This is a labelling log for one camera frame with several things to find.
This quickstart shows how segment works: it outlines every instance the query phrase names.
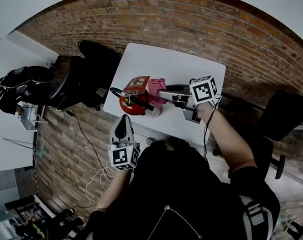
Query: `pink cloth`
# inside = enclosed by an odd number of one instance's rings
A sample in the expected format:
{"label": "pink cloth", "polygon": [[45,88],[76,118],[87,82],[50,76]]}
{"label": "pink cloth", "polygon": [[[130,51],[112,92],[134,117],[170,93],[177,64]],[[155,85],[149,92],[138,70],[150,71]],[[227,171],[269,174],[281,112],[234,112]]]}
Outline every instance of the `pink cloth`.
{"label": "pink cloth", "polygon": [[157,95],[158,90],[167,89],[164,78],[150,79],[148,82],[148,90],[150,99],[156,104],[165,104],[167,99],[160,98]]}

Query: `white table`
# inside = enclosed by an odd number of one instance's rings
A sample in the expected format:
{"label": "white table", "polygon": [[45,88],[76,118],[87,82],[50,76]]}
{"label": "white table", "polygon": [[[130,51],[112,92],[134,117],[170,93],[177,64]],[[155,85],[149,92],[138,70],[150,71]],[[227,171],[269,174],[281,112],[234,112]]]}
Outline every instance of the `white table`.
{"label": "white table", "polygon": [[[140,76],[150,76],[151,79],[164,78],[166,85],[189,85],[191,78],[213,76],[217,93],[221,94],[225,71],[225,65],[205,58],[155,46],[129,43],[111,87],[122,90],[132,78]],[[111,92],[107,95],[103,110],[119,117],[125,113],[119,105],[119,98]],[[162,105],[162,114],[156,118],[143,115],[129,115],[129,117],[142,126],[199,145],[204,144],[204,122],[197,124],[187,121],[183,110],[172,103],[167,102]]]}

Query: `white cube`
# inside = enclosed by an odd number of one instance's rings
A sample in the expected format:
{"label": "white cube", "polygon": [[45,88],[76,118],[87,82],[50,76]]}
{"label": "white cube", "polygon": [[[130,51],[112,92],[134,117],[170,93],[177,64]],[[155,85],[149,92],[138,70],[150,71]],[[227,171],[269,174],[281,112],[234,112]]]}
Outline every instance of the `white cube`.
{"label": "white cube", "polygon": [[133,145],[108,150],[111,166],[119,170],[136,168],[139,151]]}
{"label": "white cube", "polygon": [[212,101],[217,93],[215,80],[211,75],[196,79],[189,88],[196,105]]}

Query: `silver chain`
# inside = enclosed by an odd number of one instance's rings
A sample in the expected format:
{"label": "silver chain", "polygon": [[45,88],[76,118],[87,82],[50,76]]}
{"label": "silver chain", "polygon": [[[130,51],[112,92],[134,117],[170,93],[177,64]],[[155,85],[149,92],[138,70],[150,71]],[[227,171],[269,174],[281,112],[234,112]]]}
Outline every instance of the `silver chain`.
{"label": "silver chain", "polygon": [[154,233],[155,229],[157,228],[159,222],[160,222],[161,219],[163,218],[165,212],[167,212],[167,211],[169,211],[169,210],[172,211],[172,212],[174,212],[175,214],[177,214],[179,217],[181,217],[181,218],[190,226],[190,228],[196,233],[196,235],[198,236],[198,239],[202,239],[202,236],[201,236],[200,234],[198,234],[198,232],[192,227],[192,225],[191,225],[183,216],[181,216],[177,211],[173,210],[169,205],[166,205],[166,206],[164,207],[164,211],[163,211],[162,215],[160,216],[160,218],[159,218],[159,220],[158,220],[156,226],[153,228],[153,230],[152,230],[152,232],[150,233],[150,235],[149,235],[149,237],[148,237],[147,240],[149,240],[149,239],[151,238],[151,236],[152,236],[152,234]]}

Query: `sleeve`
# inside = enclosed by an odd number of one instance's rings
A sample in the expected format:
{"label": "sleeve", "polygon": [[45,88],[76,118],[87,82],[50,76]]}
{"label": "sleeve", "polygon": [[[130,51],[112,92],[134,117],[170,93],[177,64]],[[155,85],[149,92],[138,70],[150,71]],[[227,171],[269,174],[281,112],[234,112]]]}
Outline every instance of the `sleeve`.
{"label": "sleeve", "polygon": [[235,171],[231,175],[230,184],[238,195],[250,197],[269,209],[275,228],[281,209],[280,202],[256,167],[244,167]]}
{"label": "sleeve", "polygon": [[11,95],[8,91],[0,93],[0,110],[15,115],[17,107],[16,97]]}
{"label": "sleeve", "polygon": [[105,213],[100,210],[93,211],[88,218],[86,226],[80,231],[73,239],[74,240],[86,240],[87,237],[93,232],[92,238],[96,239],[96,234],[94,230],[99,226],[100,229],[104,228],[105,224]]}

